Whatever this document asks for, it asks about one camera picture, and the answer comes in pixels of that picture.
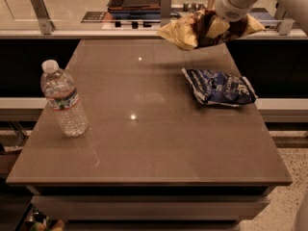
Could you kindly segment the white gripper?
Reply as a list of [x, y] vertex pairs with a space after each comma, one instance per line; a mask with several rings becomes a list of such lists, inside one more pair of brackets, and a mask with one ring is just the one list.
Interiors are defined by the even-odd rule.
[[252, 0], [215, 0], [215, 11], [219, 17], [212, 16], [206, 37], [214, 39], [226, 32], [230, 27], [228, 21], [241, 20], [252, 9], [252, 6]]

